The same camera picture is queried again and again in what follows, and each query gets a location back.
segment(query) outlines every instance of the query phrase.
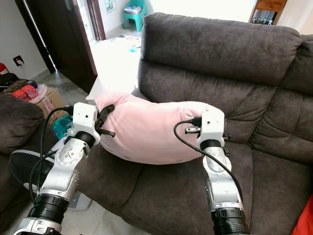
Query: teal plastic stool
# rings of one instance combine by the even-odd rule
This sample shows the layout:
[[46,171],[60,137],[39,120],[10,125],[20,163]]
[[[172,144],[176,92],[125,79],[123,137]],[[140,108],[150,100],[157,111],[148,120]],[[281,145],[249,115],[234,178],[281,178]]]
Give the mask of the teal plastic stool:
[[138,15],[124,12],[123,28],[128,28],[129,20],[134,20],[137,32],[142,30],[142,18],[147,14],[147,7],[144,0],[130,0],[126,6],[140,6],[142,11]]

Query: wooden shelf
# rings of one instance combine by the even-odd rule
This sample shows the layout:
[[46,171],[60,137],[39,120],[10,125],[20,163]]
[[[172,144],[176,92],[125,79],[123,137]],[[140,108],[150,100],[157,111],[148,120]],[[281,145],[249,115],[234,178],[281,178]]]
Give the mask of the wooden shelf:
[[257,10],[264,10],[277,12],[273,22],[273,24],[277,24],[279,17],[284,10],[286,2],[287,0],[257,0],[251,13],[249,22],[252,23],[253,17]]

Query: red object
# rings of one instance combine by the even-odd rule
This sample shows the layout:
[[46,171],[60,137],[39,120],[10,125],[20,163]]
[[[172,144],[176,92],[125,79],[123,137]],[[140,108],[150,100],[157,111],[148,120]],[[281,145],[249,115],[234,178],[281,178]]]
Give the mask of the red object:
[[23,92],[22,90],[17,90],[15,92],[13,92],[12,96],[14,96],[15,98],[20,99],[20,100],[25,100],[25,101],[30,100],[30,98],[27,96],[27,94],[25,92]]
[[39,96],[38,92],[32,85],[26,85],[21,89],[23,92],[25,92],[30,99],[33,99],[37,96]]
[[313,195],[299,217],[291,235],[312,235],[313,234]]
[[6,68],[6,66],[3,63],[0,63],[0,75],[9,73],[9,70]]

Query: white wall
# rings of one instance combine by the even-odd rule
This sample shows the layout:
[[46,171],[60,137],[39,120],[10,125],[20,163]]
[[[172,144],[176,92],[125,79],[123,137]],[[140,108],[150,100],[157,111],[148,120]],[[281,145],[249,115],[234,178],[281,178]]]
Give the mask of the white wall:
[[313,34],[313,7],[300,29],[301,34]]
[[99,0],[102,22],[107,37],[110,37],[110,31],[122,28],[123,10],[128,2],[129,0],[115,0],[115,9],[108,13],[106,1]]
[[288,0],[277,25],[300,31],[313,9],[313,0]]
[[[99,0],[106,36],[121,29],[123,10],[129,0],[115,0],[116,9],[106,11],[105,0]],[[222,20],[248,22],[256,0],[145,0],[148,13],[163,12]]]
[[256,0],[145,0],[148,13],[248,22]]
[[[17,67],[13,58],[24,60]],[[31,79],[47,69],[14,0],[0,0],[0,62],[22,79]]]

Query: sofa backrest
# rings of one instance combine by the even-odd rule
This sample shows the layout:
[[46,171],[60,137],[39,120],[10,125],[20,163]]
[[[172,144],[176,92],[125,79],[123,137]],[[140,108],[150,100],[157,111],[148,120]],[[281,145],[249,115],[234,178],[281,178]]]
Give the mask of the sofa backrest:
[[154,13],[144,18],[139,88],[153,102],[202,101],[248,142],[302,40],[287,27]]
[[302,45],[250,139],[252,147],[313,164],[313,35]]

